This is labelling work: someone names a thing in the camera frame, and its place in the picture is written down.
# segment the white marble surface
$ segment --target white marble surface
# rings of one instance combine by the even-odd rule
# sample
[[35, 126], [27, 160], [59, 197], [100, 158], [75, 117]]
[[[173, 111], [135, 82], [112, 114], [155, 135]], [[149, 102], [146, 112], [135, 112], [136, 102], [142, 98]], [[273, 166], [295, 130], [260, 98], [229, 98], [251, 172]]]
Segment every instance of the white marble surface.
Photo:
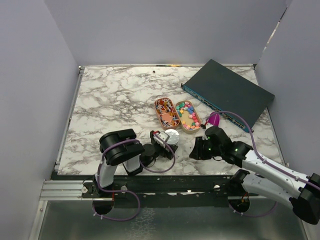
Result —
[[[142, 144], [150, 142], [150, 131], [161, 130], [153, 103], [161, 97], [173, 103], [188, 100], [193, 103], [201, 119], [212, 110], [184, 92], [180, 85], [189, 80], [200, 67], [155, 66], [89, 66], [85, 68], [65, 146], [58, 170], [59, 175], [93, 175], [97, 171], [101, 153], [99, 138], [108, 132], [132, 128]], [[251, 66], [230, 67], [244, 78], [257, 84]], [[233, 141], [252, 145], [250, 135], [225, 119], [221, 128]], [[181, 127], [176, 164], [165, 175], [229, 175], [238, 167], [225, 161], [194, 160], [189, 158], [195, 137], [202, 136], [201, 129], [186, 134]], [[279, 151], [267, 114], [264, 113], [253, 127], [258, 151], [272, 160], [281, 162]], [[159, 157], [152, 167], [159, 171], [170, 167], [171, 160]], [[126, 174], [122, 165], [117, 175]], [[154, 175], [143, 170], [141, 175]]]

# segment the marble table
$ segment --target marble table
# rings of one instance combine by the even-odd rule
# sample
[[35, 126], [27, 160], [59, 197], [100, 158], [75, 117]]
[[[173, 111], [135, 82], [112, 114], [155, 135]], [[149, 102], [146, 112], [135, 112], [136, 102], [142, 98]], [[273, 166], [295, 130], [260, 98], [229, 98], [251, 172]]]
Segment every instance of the marble table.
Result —
[[[150, 131], [161, 130], [153, 108], [154, 101], [161, 97], [170, 98], [173, 103], [188, 100], [193, 103], [201, 119], [212, 110], [184, 92], [180, 85], [188, 81], [200, 67], [163, 66], [88, 66], [82, 82], [58, 169], [59, 175], [93, 175], [101, 160], [99, 138], [108, 132], [132, 128], [142, 144], [150, 142]], [[232, 71], [257, 84], [252, 66], [229, 67]], [[233, 141], [252, 145], [250, 135], [231, 122], [221, 118], [221, 128]], [[176, 164], [164, 175], [232, 175], [238, 167], [225, 161], [194, 160], [189, 154], [194, 147], [197, 133], [187, 134], [181, 127]], [[260, 116], [254, 127], [254, 138], [258, 151], [281, 163], [267, 111]], [[153, 170], [165, 170], [172, 161], [159, 157]], [[125, 175], [122, 165], [117, 175]], [[143, 170], [141, 175], [155, 173]]]

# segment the wall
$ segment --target wall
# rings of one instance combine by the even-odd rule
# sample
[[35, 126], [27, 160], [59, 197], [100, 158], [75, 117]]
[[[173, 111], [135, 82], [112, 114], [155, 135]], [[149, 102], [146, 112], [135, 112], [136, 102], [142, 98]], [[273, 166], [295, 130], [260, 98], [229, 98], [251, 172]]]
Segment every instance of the wall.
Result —
[[254, 64], [286, 0], [45, 0], [81, 65]]
[[275, 94], [269, 111], [283, 157], [308, 175], [320, 174], [319, 12], [319, 1], [293, 0], [256, 66], [259, 84]]
[[42, 0], [2, 0], [0, 33], [0, 234], [21, 240], [53, 169], [79, 69]]

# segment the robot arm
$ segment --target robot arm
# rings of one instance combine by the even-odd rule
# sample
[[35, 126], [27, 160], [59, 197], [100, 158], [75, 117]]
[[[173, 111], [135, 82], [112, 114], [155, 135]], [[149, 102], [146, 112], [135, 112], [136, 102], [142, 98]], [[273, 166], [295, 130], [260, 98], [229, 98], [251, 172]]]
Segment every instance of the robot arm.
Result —
[[254, 172], [240, 169], [230, 180], [231, 190], [273, 199], [292, 208], [295, 215], [305, 222], [317, 224], [320, 219], [320, 176], [315, 173], [307, 176], [260, 155], [264, 161], [250, 145], [241, 141], [232, 142], [223, 129], [212, 126], [206, 129], [204, 138], [196, 138], [190, 158], [206, 160], [222, 157], [229, 164]]

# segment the cable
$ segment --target cable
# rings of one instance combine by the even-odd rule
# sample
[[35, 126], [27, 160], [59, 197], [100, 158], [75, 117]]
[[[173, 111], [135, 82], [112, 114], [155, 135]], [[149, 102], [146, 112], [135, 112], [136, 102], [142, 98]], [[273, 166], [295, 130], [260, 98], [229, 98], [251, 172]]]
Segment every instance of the cable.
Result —
[[102, 153], [102, 159], [101, 159], [101, 162], [99, 163], [99, 166], [98, 166], [98, 171], [97, 171], [97, 179], [96, 179], [96, 182], [97, 182], [97, 185], [98, 185], [98, 188], [105, 192], [105, 193], [129, 193], [129, 194], [132, 194], [137, 202], [138, 202], [138, 207], [137, 207], [137, 211], [135, 212], [134, 215], [132, 215], [131, 217], [127, 217], [127, 218], [123, 218], [123, 219], [119, 219], [119, 218], [114, 218], [114, 217], [109, 217], [109, 216], [104, 216], [102, 214], [98, 214], [96, 209], [95, 209], [95, 206], [92, 204], [92, 210], [94, 211], [94, 214], [93, 216], [97, 215], [99, 216], [101, 219], [109, 219], [109, 220], [112, 220], [112, 221], [117, 221], [117, 222], [125, 222], [125, 221], [129, 221], [131, 219], [134, 219], [140, 212], [140, 199], [138, 197], [137, 194], [135, 194], [133, 191], [129, 191], [129, 190], [105, 190], [101, 187], [100, 185], [100, 171], [101, 171], [101, 167], [102, 167], [102, 164], [104, 163], [104, 160], [105, 160], [105, 155], [108, 151], [110, 151], [111, 149], [114, 149], [115, 147], [118, 147], [122, 144], [128, 144], [128, 143], [139, 143], [139, 140], [137, 139], [128, 139], [128, 140], [124, 140], [124, 141], [121, 141], [121, 142], [118, 142], [110, 147], [108, 147], [106, 150], [104, 150], [104, 152]]
[[151, 169], [147, 168], [145, 165], [143, 165], [143, 163], [142, 163], [140, 160], [139, 160], [139, 162], [140, 162], [140, 165], [141, 165], [145, 170], [147, 170], [148, 172], [151, 172], [151, 173], [154, 173], [154, 174], [163, 174], [163, 173], [166, 173], [166, 172], [170, 171], [170, 170], [174, 167], [174, 165], [175, 165], [175, 163], [176, 163], [176, 155], [175, 155], [175, 152], [172, 150], [172, 148], [170, 147], [170, 145], [169, 145], [168, 143], [166, 143], [164, 140], [162, 140], [162, 139], [161, 139], [160, 137], [158, 137], [157, 135], [154, 135], [154, 137], [158, 138], [161, 142], [163, 142], [164, 145], [165, 145], [165, 146], [169, 149], [169, 151], [172, 153], [172, 155], [173, 155], [172, 165], [171, 165], [168, 169], [166, 169], [166, 170], [154, 171], [154, 170], [151, 170]]
[[301, 179], [299, 176], [293, 175], [293, 174], [291, 174], [290, 172], [287, 172], [287, 171], [281, 169], [280, 167], [272, 164], [271, 162], [268, 162], [267, 160], [265, 160], [265, 159], [259, 154], [259, 152], [258, 152], [258, 150], [257, 150], [257, 146], [256, 146], [256, 142], [255, 142], [255, 139], [254, 139], [254, 135], [253, 135], [253, 133], [252, 133], [252, 130], [251, 130], [249, 124], [248, 124], [241, 116], [239, 116], [238, 114], [233, 113], [233, 112], [231, 112], [231, 111], [217, 111], [217, 112], [212, 112], [212, 113], [206, 118], [206, 120], [208, 120], [210, 117], [212, 117], [212, 116], [214, 116], [214, 115], [216, 115], [216, 114], [221, 114], [221, 113], [231, 114], [231, 115], [239, 118], [239, 119], [244, 123], [244, 125], [249, 129], [249, 133], [250, 133], [251, 140], [252, 140], [253, 150], [254, 150], [256, 156], [257, 156], [259, 159], [261, 159], [263, 163], [265, 163], [265, 164], [269, 165], [270, 167], [278, 170], [279, 172], [287, 175], [288, 177], [291, 177], [291, 178], [295, 179], [296, 181], [300, 181], [300, 182], [302, 182], [302, 183], [304, 183], [304, 184], [307, 184], [307, 185], [315, 188], [316, 190], [320, 191], [320, 187], [318, 187], [317, 185], [313, 184], [312, 182], [309, 182], [309, 181], [307, 181], [307, 180]]
[[272, 214], [276, 210], [277, 205], [278, 205], [278, 202], [275, 202], [273, 207], [269, 211], [267, 211], [265, 213], [262, 213], [262, 214], [259, 214], [259, 215], [249, 215], [249, 214], [245, 214], [243, 212], [238, 212], [229, 203], [229, 207], [233, 210], [234, 213], [239, 214], [239, 215], [244, 216], [244, 217], [247, 217], [247, 218], [262, 218], [262, 217], [265, 217], [265, 216], [267, 216], [269, 214]]

